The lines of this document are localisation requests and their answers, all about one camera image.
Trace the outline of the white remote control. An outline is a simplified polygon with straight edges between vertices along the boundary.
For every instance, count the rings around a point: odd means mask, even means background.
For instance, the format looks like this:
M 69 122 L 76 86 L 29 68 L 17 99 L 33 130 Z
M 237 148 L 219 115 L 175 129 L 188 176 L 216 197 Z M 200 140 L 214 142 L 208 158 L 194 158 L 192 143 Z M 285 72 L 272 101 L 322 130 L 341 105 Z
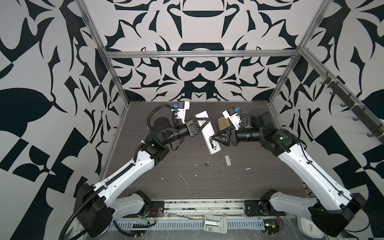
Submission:
M 195 117 L 196 118 L 209 118 L 207 111 L 200 112 L 200 113 L 196 114 Z M 210 154 L 213 155 L 213 154 L 218 153 L 221 150 L 220 144 L 215 142 L 215 141 L 210 140 L 210 137 L 212 135 L 216 134 L 215 131 L 214 131 L 214 128 L 212 126 L 211 121 L 210 121 L 210 123 L 208 125 L 206 125 L 202 129 L 201 133 L 203 134 L 205 143 L 206 143 L 206 145 L 208 147 L 208 150 L 209 150 Z M 216 146 L 217 146 L 216 150 L 212 149 L 211 142 L 214 142 L 216 144 Z

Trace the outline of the white battery compartment cover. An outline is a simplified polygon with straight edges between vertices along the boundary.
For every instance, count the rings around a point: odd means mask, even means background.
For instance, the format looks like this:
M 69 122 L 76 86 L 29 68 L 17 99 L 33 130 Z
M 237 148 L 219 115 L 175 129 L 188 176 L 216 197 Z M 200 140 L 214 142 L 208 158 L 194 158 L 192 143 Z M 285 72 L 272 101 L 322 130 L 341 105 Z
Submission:
M 229 155 L 225 155 L 225 161 L 226 161 L 227 166 L 231 166 L 232 165 L 231 158 L 230 158 Z

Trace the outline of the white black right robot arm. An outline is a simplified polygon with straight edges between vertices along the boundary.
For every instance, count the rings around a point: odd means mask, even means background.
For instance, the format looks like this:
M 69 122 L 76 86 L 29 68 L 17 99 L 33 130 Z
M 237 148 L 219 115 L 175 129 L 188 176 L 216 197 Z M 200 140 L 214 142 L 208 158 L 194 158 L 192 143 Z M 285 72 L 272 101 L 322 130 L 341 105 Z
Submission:
M 232 126 L 212 135 L 210 141 L 228 147 L 241 142 L 260 143 L 290 167 L 315 194 L 314 198 L 300 198 L 271 189 L 260 198 L 267 209 L 307 219 L 330 237 L 337 237 L 345 231 L 355 215 L 363 210 L 366 199 L 337 183 L 309 156 L 295 135 L 286 129 L 277 129 L 270 112 L 251 110 L 248 128 L 242 125 L 239 108 L 228 108 L 223 111 L 223 116 Z

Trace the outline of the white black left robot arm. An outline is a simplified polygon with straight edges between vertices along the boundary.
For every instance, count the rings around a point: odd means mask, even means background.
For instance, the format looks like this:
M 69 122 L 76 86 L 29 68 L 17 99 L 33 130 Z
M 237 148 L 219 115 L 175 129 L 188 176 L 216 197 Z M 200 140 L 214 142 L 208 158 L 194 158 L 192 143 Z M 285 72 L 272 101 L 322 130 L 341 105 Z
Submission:
M 133 202 L 118 206 L 118 196 L 136 179 L 154 168 L 169 153 L 169 144 L 185 137 L 194 137 L 210 122 L 209 118 L 192 118 L 173 128 L 168 118 L 161 117 L 149 125 L 148 139 L 141 142 L 134 157 L 106 179 L 90 186 L 84 184 L 77 192 L 74 212 L 60 233 L 63 239 L 68 226 L 78 220 L 84 228 L 74 236 L 76 240 L 84 234 L 97 237 L 105 231 L 118 215 L 145 213 L 150 199 L 142 192 L 133 194 Z

